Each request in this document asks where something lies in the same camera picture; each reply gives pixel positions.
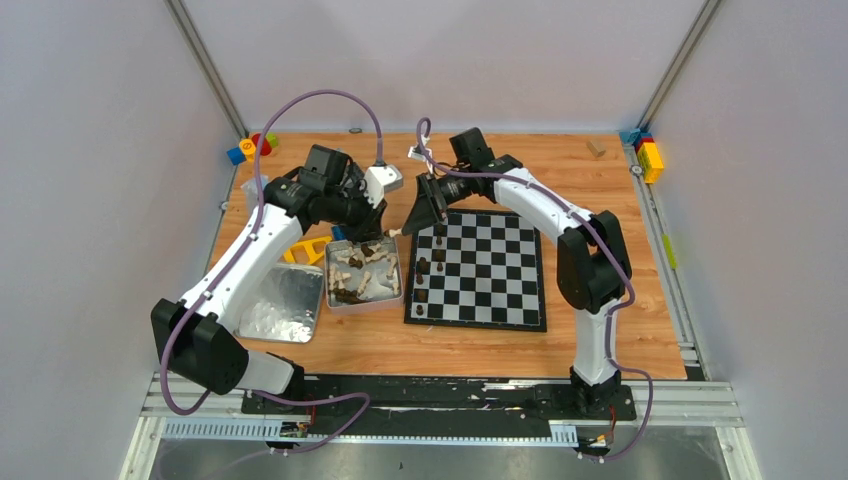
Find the silver tin lid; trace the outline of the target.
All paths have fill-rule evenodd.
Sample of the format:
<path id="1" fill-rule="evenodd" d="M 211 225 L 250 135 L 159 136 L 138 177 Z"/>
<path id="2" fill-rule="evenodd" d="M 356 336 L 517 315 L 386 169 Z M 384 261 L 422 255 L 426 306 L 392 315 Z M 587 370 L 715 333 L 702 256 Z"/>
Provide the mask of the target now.
<path id="1" fill-rule="evenodd" d="M 324 297 L 324 280 L 320 267 L 278 263 L 250 297 L 235 334 L 252 340 L 310 342 Z"/>

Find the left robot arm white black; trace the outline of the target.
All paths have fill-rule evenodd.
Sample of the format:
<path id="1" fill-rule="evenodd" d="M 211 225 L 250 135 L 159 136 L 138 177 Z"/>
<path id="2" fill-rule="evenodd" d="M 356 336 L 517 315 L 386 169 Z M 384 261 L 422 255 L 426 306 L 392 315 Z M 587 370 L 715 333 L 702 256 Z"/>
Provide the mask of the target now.
<path id="1" fill-rule="evenodd" d="M 279 411 L 298 411 L 307 389 L 295 379 L 295 365 L 246 349 L 233 333 L 257 287 L 311 226 L 327 222 L 350 240 L 378 240 L 385 196 L 402 183 L 393 165 L 361 170 L 341 151 L 312 146 L 304 166 L 264 184 L 247 225 L 218 263 L 179 300 L 153 307 L 161 371 L 218 395 L 264 391 Z"/>

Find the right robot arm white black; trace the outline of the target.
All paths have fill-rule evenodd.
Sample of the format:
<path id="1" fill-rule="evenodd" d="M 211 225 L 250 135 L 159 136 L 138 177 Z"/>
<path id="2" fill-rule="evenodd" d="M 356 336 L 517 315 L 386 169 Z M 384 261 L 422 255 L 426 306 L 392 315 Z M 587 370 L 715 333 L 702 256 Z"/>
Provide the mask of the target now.
<path id="1" fill-rule="evenodd" d="M 571 403 L 596 417 L 621 384 L 615 333 L 620 310 L 635 296 L 632 268 L 619 219 L 593 213 L 546 187 L 518 159 L 497 156 L 483 133 L 471 128 L 450 139 L 453 167 L 438 164 L 423 130 L 410 157 L 427 164 L 416 176 L 416 200 L 401 232 L 416 233 L 446 219 L 449 205 L 471 195 L 488 198 L 518 214 L 556 247 L 557 286 L 574 309 L 577 352 L 570 369 Z"/>

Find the folding chess board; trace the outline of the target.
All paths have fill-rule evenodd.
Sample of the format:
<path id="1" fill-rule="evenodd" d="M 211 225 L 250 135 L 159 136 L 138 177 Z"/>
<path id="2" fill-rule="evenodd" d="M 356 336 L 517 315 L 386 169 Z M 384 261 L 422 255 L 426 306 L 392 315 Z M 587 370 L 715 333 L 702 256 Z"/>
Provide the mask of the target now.
<path id="1" fill-rule="evenodd" d="M 411 235 L 405 297 L 406 324 L 545 333 L 542 234 L 516 213 L 450 209 L 441 244 L 435 226 Z M 420 257 L 430 262 L 424 283 L 415 283 Z M 442 262 L 444 270 L 436 271 Z M 427 303 L 416 289 L 428 289 Z M 425 317 L 415 318 L 417 304 Z"/>

